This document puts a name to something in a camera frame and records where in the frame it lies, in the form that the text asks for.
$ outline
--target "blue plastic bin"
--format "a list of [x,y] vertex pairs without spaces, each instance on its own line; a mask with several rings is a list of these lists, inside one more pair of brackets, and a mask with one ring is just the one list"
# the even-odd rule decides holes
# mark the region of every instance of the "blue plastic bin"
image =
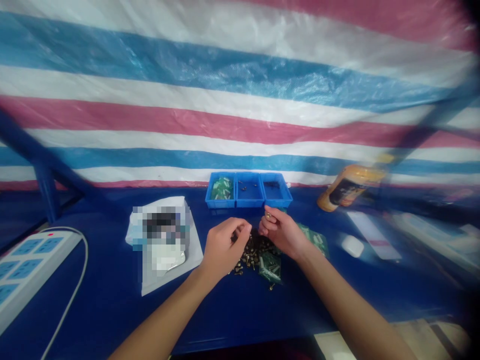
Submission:
[[236,173],[235,200],[237,208],[261,208],[265,195],[258,172]]
[[[220,178],[229,178],[233,181],[233,191],[231,193],[231,198],[228,200],[211,200],[212,188],[214,183]],[[205,202],[209,209],[226,209],[235,207],[237,191],[237,176],[234,172],[212,172],[210,174],[210,182],[208,183],[208,189],[206,191]]]
[[[293,198],[284,176],[277,172],[260,174],[261,186],[265,194],[265,205],[272,208],[288,208]],[[265,185],[265,183],[278,183],[278,187]]]

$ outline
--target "white stripe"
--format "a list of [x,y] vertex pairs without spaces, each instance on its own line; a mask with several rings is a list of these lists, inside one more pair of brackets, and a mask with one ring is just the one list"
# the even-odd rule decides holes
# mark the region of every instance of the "white stripe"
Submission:
[[1,182],[37,180],[33,166],[2,166],[0,167]]
[[[152,167],[92,167],[76,170],[85,179],[95,183],[113,183],[119,181],[182,181],[182,182],[208,182],[212,172],[243,172],[245,170],[222,169],[185,169],[170,166]],[[267,173],[266,170],[253,170]],[[278,171],[283,174],[285,181],[304,185],[331,184],[336,176],[325,176],[309,172]],[[1,182],[35,180],[35,172],[29,166],[6,166],[0,172]],[[394,174],[392,184],[438,184],[438,185],[480,185],[480,174],[432,174],[429,176],[411,176]]]
[[[374,162],[389,150],[386,147],[344,144],[336,142],[302,141],[292,144],[262,144],[147,131],[106,130],[49,130],[28,129],[27,132],[45,147],[99,148],[99,149],[164,149],[202,151],[232,156],[298,155],[336,158],[359,162]],[[480,149],[474,148],[419,148],[409,159],[443,162],[478,161]]]
[[[185,109],[315,128],[333,128],[360,120],[412,125],[432,108],[424,105],[376,114],[233,92],[1,65],[0,79],[1,95]],[[466,109],[450,124],[476,128],[479,118],[479,108]]]
[[333,65],[429,86],[454,87],[469,52],[402,40],[306,13],[235,1],[4,1],[4,11],[111,31]]

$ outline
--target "blue stripe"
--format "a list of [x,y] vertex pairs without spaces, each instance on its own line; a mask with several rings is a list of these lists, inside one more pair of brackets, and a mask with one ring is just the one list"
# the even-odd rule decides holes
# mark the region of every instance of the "blue stripe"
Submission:
[[[334,176],[340,173],[345,166],[355,163],[351,160],[321,156],[232,156],[204,151],[149,148],[52,147],[50,149],[73,169],[166,166],[185,169],[293,171]],[[27,165],[30,164],[8,147],[0,148],[0,166]],[[408,159],[394,168],[392,172],[414,176],[434,173],[480,174],[480,161],[457,163]]]
[[450,89],[325,64],[174,42],[8,12],[0,12],[0,64],[375,113],[430,104],[450,93]]

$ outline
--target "forearm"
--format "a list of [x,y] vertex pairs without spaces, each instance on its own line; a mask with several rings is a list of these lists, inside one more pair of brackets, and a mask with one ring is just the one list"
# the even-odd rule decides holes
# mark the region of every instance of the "forearm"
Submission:
[[199,269],[153,312],[111,355],[110,360],[167,359],[198,306],[215,286]]
[[415,359],[393,327],[313,245],[297,262],[358,360]]

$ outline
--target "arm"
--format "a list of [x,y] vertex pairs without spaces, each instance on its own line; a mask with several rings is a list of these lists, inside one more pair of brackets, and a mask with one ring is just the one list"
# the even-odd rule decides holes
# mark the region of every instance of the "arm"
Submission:
[[260,232],[298,263],[357,359],[416,359],[393,327],[345,281],[290,216],[265,209]]
[[[132,332],[110,360],[167,359],[202,300],[242,257],[251,229],[247,221],[234,217],[212,228],[200,266]],[[238,234],[235,243],[231,241],[233,232]]]

